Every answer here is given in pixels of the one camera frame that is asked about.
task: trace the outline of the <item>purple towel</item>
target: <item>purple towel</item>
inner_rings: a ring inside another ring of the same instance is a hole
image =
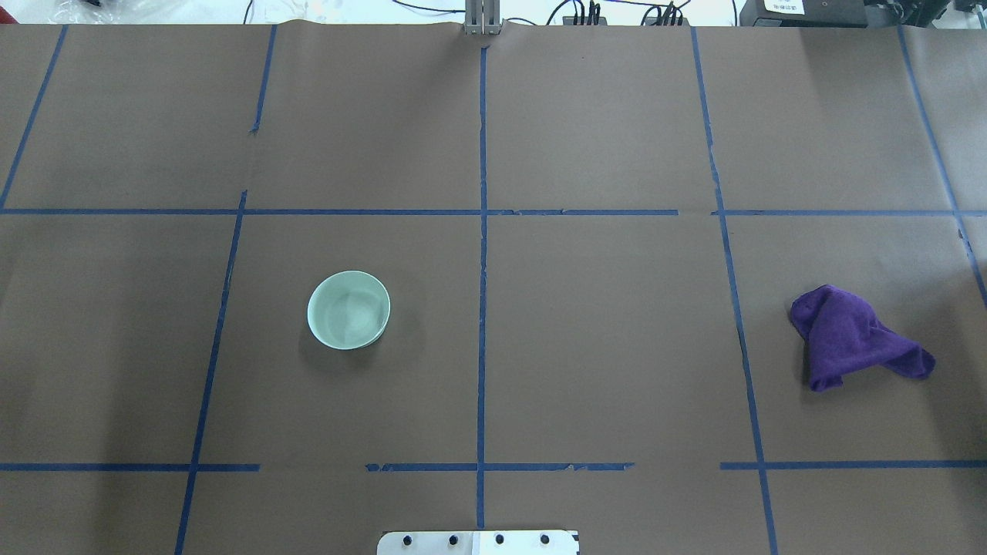
[[[843,375],[880,364],[905,377],[926,378],[936,359],[887,329],[859,296],[823,285],[792,303],[792,323],[808,342],[809,387],[843,385]]]

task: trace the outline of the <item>blue tape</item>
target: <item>blue tape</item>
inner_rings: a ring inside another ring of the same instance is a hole
[[[190,464],[143,462],[0,462],[0,472],[189,472]],[[199,472],[260,472],[259,464],[201,464]]]
[[[270,38],[267,39],[267,57],[264,61],[264,77],[261,79],[261,93],[257,96],[257,117],[251,133],[261,129],[261,116],[264,114],[264,98],[267,96],[267,79],[270,77],[270,60],[274,56],[274,39],[277,37],[277,25],[270,26]]]
[[[475,462],[405,462],[367,464],[367,472],[476,472]]]
[[[720,214],[720,235],[723,241],[723,256],[726,261],[726,275],[730,284],[730,299],[733,304],[733,319],[737,328],[737,340],[740,342],[740,355],[743,361],[744,380],[747,384],[747,412],[750,416],[750,428],[754,436],[754,452],[757,455],[758,463],[764,462],[764,448],[761,443],[761,425],[757,419],[757,399],[754,396],[754,380],[750,373],[750,359],[747,355],[747,339],[744,334],[743,315],[740,311],[740,296],[737,293],[736,274],[733,271],[733,253],[730,250],[729,230],[726,227],[726,216],[723,215],[725,206],[723,204],[723,193],[720,184],[720,170],[717,168],[717,160],[713,153],[713,124],[710,121],[710,107],[706,95],[706,80],[703,77],[703,62],[699,52],[699,36],[696,28],[691,27],[692,53],[696,60],[696,79],[699,83],[699,100],[703,108],[703,124],[706,128],[706,145],[710,156],[710,171],[713,174],[713,183],[716,186],[717,210]],[[768,545],[772,555],[778,555],[778,539],[775,534],[775,517],[771,509],[771,493],[768,489],[768,474],[764,469],[760,469],[758,477],[761,483],[761,503],[764,506],[764,520],[768,531]]]
[[[484,529],[487,459],[487,48],[480,49],[480,321],[477,357],[477,530]]]
[[[17,152],[14,154],[14,161],[10,164],[10,172],[7,173],[7,181],[4,183],[3,192],[0,193],[0,208],[7,203],[7,195],[10,188],[14,186],[14,178],[17,176],[17,168],[21,165],[21,157],[24,156],[24,148],[28,145],[28,137],[31,136],[31,129],[35,126],[35,119],[38,117],[38,110],[41,108],[41,101],[44,100],[44,93],[48,90],[48,82],[51,81],[51,74],[54,73],[55,63],[58,62],[58,54],[61,53],[62,45],[65,44],[65,34],[68,33],[68,26],[63,25],[58,33],[58,42],[55,43],[55,50],[51,53],[51,60],[48,62],[48,69],[44,72],[44,79],[35,97],[35,105],[31,107],[31,114],[28,116],[28,123],[24,126],[24,133],[21,135],[21,142],[17,145]]]
[[[196,472],[260,472],[259,464],[199,464]]]
[[[922,117],[922,126],[925,127],[926,136],[929,138],[929,145],[932,147],[933,155],[936,158],[936,165],[939,167],[939,174],[943,179],[943,185],[946,187],[946,196],[949,199],[949,207],[952,208],[954,217],[956,218],[956,226],[959,228],[959,234],[963,242],[963,249],[966,251],[966,260],[970,264],[970,269],[973,270],[973,278],[977,282],[977,287],[980,289],[980,300],[987,307],[987,285],[984,284],[984,277],[980,273],[980,265],[977,264],[977,257],[973,253],[973,247],[970,245],[970,235],[966,232],[966,225],[963,223],[963,217],[959,213],[959,205],[956,202],[956,194],[952,190],[952,182],[949,180],[949,173],[946,171],[946,163],[943,161],[943,154],[939,149],[939,142],[936,140],[936,135],[932,131],[932,124],[929,123],[929,114],[925,109],[925,102],[922,101],[922,93],[919,91],[918,82],[915,80],[915,71],[912,68],[912,58],[908,53],[908,44],[905,41],[904,29],[898,26],[898,43],[901,44],[901,57],[905,62],[905,70],[908,73],[908,83],[912,87],[912,95],[915,96],[915,104],[918,106],[919,115]]]
[[[212,383],[216,375],[216,363],[219,361],[219,343],[223,337],[223,325],[226,322],[226,307],[230,299],[230,282],[233,279],[233,267],[237,260],[237,249],[240,246],[240,229],[243,226],[244,210],[247,205],[247,192],[240,194],[240,206],[237,208],[237,221],[233,226],[233,240],[230,243],[230,255],[226,262],[226,278],[223,280],[223,293],[219,300],[219,314],[216,317],[216,330],[212,335],[212,351],[209,354],[209,369],[205,374],[205,388],[202,391],[202,404],[198,411],[198,425],[195,428],[195,442],[192,445],[189,479],[186,482],[185,501],[182,503],[182,518],[179,520],[179,533],[175,541],[175,555],[182,555],[185,548],[186,531],[189,528],[189,512],[191,511],[192,495],[195,492],[195,474],[198,472],[199,456],[202,453],[202,438],[205,435],[205,420],[209,414],[209,400],[212,397]]]
[[[334,215],[334,216],[479,216],[470,209],[406,209],[406,208],[250,208],[247,215]]]
[[[634,466],[633,462],[489,462],[490,472],[624,472]]]
[[[987,468],[987,460],[794,460],[722,462],[720,470],[841,470],[881,468]]]
[[[717,210],[726,216],[954,216],[950,210]]]
[[[0,214],[10,215],[189,215],[189,216],[232,216],[237,210],[231,208],[4,208]]]
[[[489,210],[493,216],[677,216],[678,210],[595,210],[595,209],[497,209]]]
[[[477,472],[479,465],[472,462],[404,462],[364,465],[367,472]],[[633,462],[487,462],[486,472],[559,472],[562,470],[587,472],[624,472],[634,467]]]
[[[3,472],[188,472],[187,464],[101,462],[6,462]]]

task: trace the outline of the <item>black device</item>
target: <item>black device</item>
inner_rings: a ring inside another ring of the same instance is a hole
[[[671,17],[671,18],[656,18],[655,16],[647,16],[645,18],[645,25],[649,27],[689,27],[689,20],[685,16]]]
[[[606,25],[607,18],[593,18],[593,23],[581,23],[578,17],[562,16],[563,25]]]
[[[746,27],[866,27],[864,0],[747,0]]]

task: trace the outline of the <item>bowl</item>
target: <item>bowl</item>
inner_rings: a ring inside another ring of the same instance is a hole
[[[391,296],[380,279],[359,270],[327,277],[312,291],[308,322],[323,345],[349,351],[377,341],[391,316]]]

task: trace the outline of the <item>label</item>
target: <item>label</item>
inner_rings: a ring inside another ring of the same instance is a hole
[[[801,0],[764,0],[764,9],[777,14],[805,15]]]

